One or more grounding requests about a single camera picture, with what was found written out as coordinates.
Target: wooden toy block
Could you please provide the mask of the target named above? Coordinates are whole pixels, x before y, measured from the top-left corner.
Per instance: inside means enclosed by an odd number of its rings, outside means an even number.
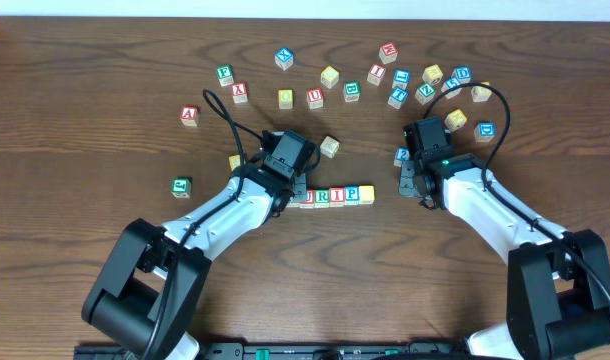
[[[400,109],[401,106],[403,106],[405,99],[407,99],[407,95],[409,95],[407,91],[399,87],[394,88],[392,94],[389,96],[389,100],[387,100],[387,103],[395,109]]]
[[[285,206],[286,208],[288,207],[301,207],[301,203],[297,203],[296,201],[294,201],[294,197],[292,196],[289,199],[289,202],[287,203],[287,206]]]
[[[418,88],[418,90],[416,90],[416,95],[414,95],[414,97],[419,103],[421,103],[421,105],[425,105],[434,98],[435,94],[436,90],[434,90],[433,87],[431,87],[429,84],[423,84]]]
[[[229,157],[229,168],[234,171],[237,167],[241,166],[241,157],[240,155],[232,155]]]
[[[374,186],[372,185],[363,185],[358,187],[359,193],[359,204],[361,205],[369,205],[374,203]]]
[[[345,95],[345,102],[358,101],[361,96],[361,86],[358,81],[346,82],[343,94]]]
[[[367,74],[367,81],[378,86],[381,84],[381,80],[383,80],[383,77],[385,77],[385,72],[386,70],[384,67],[378,64],[374,64],[369,69],[369,73]]]
[[[235,104],[247,102],[247,86],[245,83],[236,83],[232,85],[232,97],[234,98]]]
[[[301,202],[301,209],[314,208],[314,190],[307,190],[307,200]]]
[[[181,121],[185,126],[198,127],[198,108],[196,106],[183,106]]]
[[[278,108],[291,109],[294,107],[294,92],[291,89],[278,90]]]
[[[328,66],[321,73],[321,83],[331,89],[334,87],[334,85],[336,85],[336,83],[338,83],[338,79],[340,79],[340,77],[341,74],[338,72],[338,70]]]
[[[321,88],[307,90],[307,104],[310,110],[323,107],[323,90]]]
[[[234,83],[234,73],[229,65],[217,67],[216,76],[218,76],[218,82],[221,83],[221,86],[232,85]]]
[[[445,126],[447,126],[451,132],[462,128],[466,122],[467,118],[460,109],[452,111],[449,113],[449,115],[447,115],[447,118],[445,118]]]
[[[336,155],[340,146],[341,144],[338,141],[327,136],[323,143],[321,143],[321,153],[331,159]]]
[[[461,84],[461,83],[460,83],[460,82],[459,82],[457,79],[455,79],[455,78],[450,78],[450,79],[448,79],[448,80],[446,80],[446,81],[445,81],[445,83],[443,84],[443,87],[441,88],[441,91],[442,91],[442,92],[445,92],[445,91],[447,91],[447,90],[449,90],[449,89],[451,89],[451,88],[453,88],[453,87],[456,87],[456,86],[458,86],[458,85],[460,85],[460,84]],[[447,94],[445,95],[445,97],[446,97],[446,98],[448,98],[448,99],[451,99],[451,98],[453,98],[454,96],[456,96],[456,95],[460,94],[460,93],[461,93],[461,90],[463,90],[463,89],[462,89],[462,88],[460,88],[460,89],[456,89],[456,90],[454,90],[454,91],[452,91],[452,92],[449,92],[449,93],[447,93]]]
[[[482,82],[481,84],[489,85],[488,82]],[[472,88],[472,100],[474,100],[474,102],[487,101],[490,95],[492,95],[492,91],[490,89],[486,89],[481,86],[474,86]]]
[[[394,71],[394,82],[392,83],[392,89],[399,87],[403,90],[407,89],[409,79],[412,77],[412,73],[407,70],[397,69]]]
[[[381,46],[381,49],[378,51],[378,57],[381,58],[383,64],[389,64],[396,60],[398,56],[398,49],[394,45],[394,43],[389,43]]]
[[[177,198],[188,198],[192,191],[192,183],[187,178],[176,178],[172,181],[172,195]]]
[[[282,48],[274,56],[274,62],[285,71],[294,64],[294,54],[288,48]]]
[[[314,207],[317,209],[325,209],[329,207],[329,190],[316,190],[314,192]]]
[[[409,150],[406,147],[399,146],[394,155],[394,166],[401,167],[403,161],[409,160]]]
[[[329,189],[329,207],[343,207],[345,205],[345,188]]]
[[[452,77],[456,78],[461,84],[466,84],[472,80],[472,73],[469,71],[469,66],[459,66],[452,72]]]
[[[358,193],[358,186],[346,186],[345,205],[358,205],[359,201],[360,195]]]
[[[489,142],[496,135],[496,127],[492,123],[480,123],[474,129],[476,142]]]
[[[443,72],[438,65],[429,66],[423,72],[423,81],[425,81],[426,84],[436,85],[441,82],[442,78]]]

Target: letter i block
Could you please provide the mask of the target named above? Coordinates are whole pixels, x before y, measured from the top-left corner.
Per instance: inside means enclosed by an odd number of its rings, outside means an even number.
[[[434,90],[433,87],[431,87],[429,84],[423,84],[418,88],[418,90],[416,90],[416,95],[414,97],[419,103],[421,103],[421,105],[425,105],[434,98],[435,94],[436,90]]]
[[[481,84],[489,85],[488,82],[482,82]],[[492,95],[492,91],[490,89],[486,89],[481,86],[474,86],[472,88],[472,100],[474,100],[474,102],[487,101],[490,95]]]
[[[196,106],[183,106],[181,121],[185,126],[198,127],[198,108]]]
[[[403,161],[409,160],[409,150],[407,148],[399,146],[398,150],[396,150],[396,155],[394,156],[394,166],[401,167],[403,165]]]
[[[445,83],[443,84],[443,87],[441,88],[441,91],[445,92],[445,91],[447,91],[447,90],[449,90],[449,89],[451,89],[453,87],[456,87],[456,86],[458,86],[460,84],[461,83],[458,80],[456,80],[454,78],[451,78],[451,79],[445,81]],[[460,94],[461,90],[463,90],[463,89],[461,88],[461,89],[457,89],[457,90],[451,91],[451,92],[447,93],[447,95],[445,95],[445,97],[448,98],[448,99],[451,99],[454,96]]]
[[[323,143],[321,143],[321,153],[331,159],[336,155],[340,146],[341,143],[327,136]]]
[[[361,96],[361,86],[358,81],[352,81],[345,83],[345,102],[358,101]]]
[[[314,190],[307,190],[307,200],[301,202],[301,209],[314,208]]]
[[[345,188],[329,189],[329,207],[343,207],[345,205]]]
[[[383,64],[389,64],[392,61],[396,60],[398,56],[398,49],[394,46],[394,43],[389,43],[381,46],[381,49],[378,51],[378,57],[381,58]]]
[[[345,205],[358,205],[359,202],[360,195],[358,193],[358,186],[346,186]]]
[[[316,190],[314,192],[316,199],[314,200],[315,208],[328,208],[329,207],[329,190]]]
[[[321,88],[307,90],[307,104],[310,110],[323,107],[323,90]]]
[[[176,178],[172,181],[172,195],[177,198],[188,198],[192,191],[192,183],[186,178]]]
[[[442,78],[443,72],[441,71],[441,68],[438,67],[438,65],[429,66],[423,72],[423,81],[425,81],[426,84],[436,85],[441,82]]]
[[[405,99],[407,99],[407,95],[407,91],[398,87],[394,88],[387,103],[393,106],[395,109],[400,109],[401,106],[403,106]]]
[[[409,84],[409,79],[411,77],[412,74],[409,71],[397,69],[394,71],[394,82],[392,83],[392,89],[397,86],[403,90],[407,89],[407,84]]]
[[[452,72],[452,77],[456,78],[461,84],[467,84],[472,80],[472,73],[469,71],[469,66],[459,66]]]
[[[234,73],[232,73],[232,67],[229,65],[217,67],[216,75],[218,76],[218,82],[221,83],[221,86],[232,85],[234,83]]]
[[[338,79],[340,79],[340,77],[341,74],[338,72],[338,70],[328,66],[321,73],[321,83],[331,89],[334,87],[334,85],[336,85],[336,83],[338,83]]]
[[[372,185],[364,185],[358,187],[358,194],[360,197],[359,204],[361,205],[369,205],[374,203],[374,186]]]
[[[240,155],[232,155],[229,157],[229,168],[234,171],[237,167],[241,166],[241,157]]]
[[[467,122],[467,118],[465,114],[460,109],[452,111],[447,115],[445,119],[445,126],[449,129],[449,131],[454,132],[460,128],[462,128]]]
[[[294,64],[294,54],[289,51],[288,48],[282,48],[278,50],[276,56],[274,56],[274,62],[276,62],[276,65],[278,65],[279,68],[285,71]]]
[[[232,97],[235,104],[247,102],[247,86],[245,86],[245,83],[232,85]]]
[[[367,74],[367,81],[376,86],[380,85],[381,80],[383,80],[383,77],[385,77],[385,71],[385,68],[378,64],[372,65],[372,67],[369,69],[369,73]]]
[[[496,135],[496,127],[492,123],[480,123],[474,129],[476,142],[489,142]]]
[[[278,90],[278,108],[291,109],[294,107],[294,93],[292,90]]]

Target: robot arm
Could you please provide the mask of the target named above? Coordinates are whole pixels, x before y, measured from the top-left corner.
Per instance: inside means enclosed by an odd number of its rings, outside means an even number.
[[[482,162],[471,154],[454,156],[450,133],[439,118],[404,128],[414,159],[404,162],[399,192],[434,203],[462,218],[508,265],[506,323],[468,338],[473,355],[510,359],[558,359],[610,344],[610,308],[598,285],[558,244],[533,228],[538,224],[591,266],[610,293],[605,244],[590,230],[568,232],[551,223],[502,187],[491,171],[486,179],[505,206],[483,188]],[[554,279],[574,280],[556,292]]]
[[[304,193],[294,184],[298,180],[305,188],[303,178],[312,169],[307,163],[316,145],[291,131],[263,132],[263,136],[267,155],[262,165],[235,169],[225,189],[198,209],[161,227],[138,219],[125,228],[85,300],[83,320],[140,357],[150,341],[161,296],[137,280],[134,272],[154,272],[171,282],[171,291],[152,358],[194,359],[198,343],[186,330],[212,261],[243,234],[282,212],[292,197]],[[190,224],[236,195],[240,181],[243,187],[237,199],[204,219],[179,250]],[[179,256],[175,276],[167,279],[175,256]]]

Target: wood grain surface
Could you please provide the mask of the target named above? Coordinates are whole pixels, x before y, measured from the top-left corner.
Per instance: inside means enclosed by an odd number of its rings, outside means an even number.
[[[367,71],[389,41],[400,54],[376,87]],[[283,46],[296,55],[285,72],[273,60]],[[610,24],[0,18],[0,359],[68,359],[108,341],[80,309],[123,228],[176,219],[224,187],[235,144],[203,88],[257,131],[336,137],[339,153],[310,184],[373,184],[376,202],[288,209],[239,239],[212,266],[199,340],[395,342],[503,321],[502,260],[462,220],[397,195],[401,127],[426,107],[387,105],[392,72],[411,70],[414,91],[434,63],[446,74],[469,65],[505,94],[513,126],[497,178],[543,216],[596,231],[610,255]],[[249,104],[218,85],[221,64],[247,83]],[[310,111],[305,91],[327,65],[341,84]],[[351,80],[358,103],[343,101]],[[281,88],[294,90],[293,110],[278,109]],[[202,107],[198,129],[179,120],[187,104]],[[473,129],[501,126],[500,102],[463,91],[435,114],[456,108],[469,118],[458,151],[487,156],[493,143],[474,143]],[[182,175],[194,179],[189,200],[169,192]]]

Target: white wall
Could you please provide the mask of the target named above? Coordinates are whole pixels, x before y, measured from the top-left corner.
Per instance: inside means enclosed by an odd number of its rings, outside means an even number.
[[[0,0],[0,15],[610,21],[610,0]]]

